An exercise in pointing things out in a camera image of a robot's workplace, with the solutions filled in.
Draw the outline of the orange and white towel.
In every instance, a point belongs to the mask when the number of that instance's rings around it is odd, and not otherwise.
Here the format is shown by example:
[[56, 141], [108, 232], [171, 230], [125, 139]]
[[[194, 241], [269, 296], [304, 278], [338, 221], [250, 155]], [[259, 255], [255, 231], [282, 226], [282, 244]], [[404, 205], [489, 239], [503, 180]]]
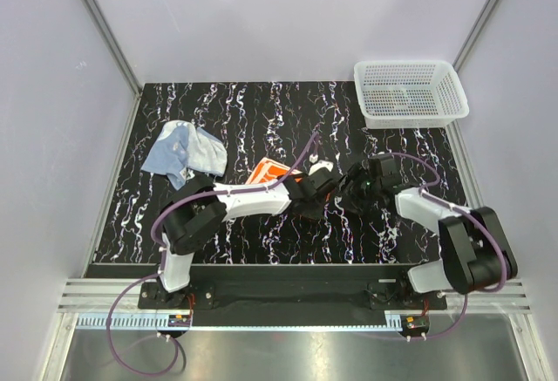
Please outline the orange and white towel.
[[284, 165], [283, 163], [270, 158], [263, 157], [248, 177], [246, 184], [252, 185], [269, 182], [271, 180], [279, 180], [289, 170], [290, 166]]

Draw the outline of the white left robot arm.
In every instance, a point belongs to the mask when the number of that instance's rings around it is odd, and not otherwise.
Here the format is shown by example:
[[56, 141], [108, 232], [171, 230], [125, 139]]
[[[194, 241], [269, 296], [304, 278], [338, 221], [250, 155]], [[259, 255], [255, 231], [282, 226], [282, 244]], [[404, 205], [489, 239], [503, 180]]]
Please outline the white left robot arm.
[[253, 215], [321, 214], [338, 182], [327, 167], [244, 185], [192, 178], [166, 202], [152, 227], [163, 253], [158, 298], [171, 308], [187, 300], [194, 254], [203, 250], [223, 222]]

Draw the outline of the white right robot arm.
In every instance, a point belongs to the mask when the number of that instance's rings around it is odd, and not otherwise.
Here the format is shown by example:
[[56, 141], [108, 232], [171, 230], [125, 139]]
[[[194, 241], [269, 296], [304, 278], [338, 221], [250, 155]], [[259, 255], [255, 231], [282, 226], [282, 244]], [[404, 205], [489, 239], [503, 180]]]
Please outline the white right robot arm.
[[396, 158], [383, 153], [353, 165], [341, 179], [344, 209], [365, 215], [374, 207], [390, 209], [439, 238], [439, 259], [410, 268], [396, 290], [406, 308], [422, 303], [427, 293], [452, 289], [461, 295], [495, 291], [518, 275], [518, 264], [496, 212], [443, 200], [427, 185], [403, 181]]

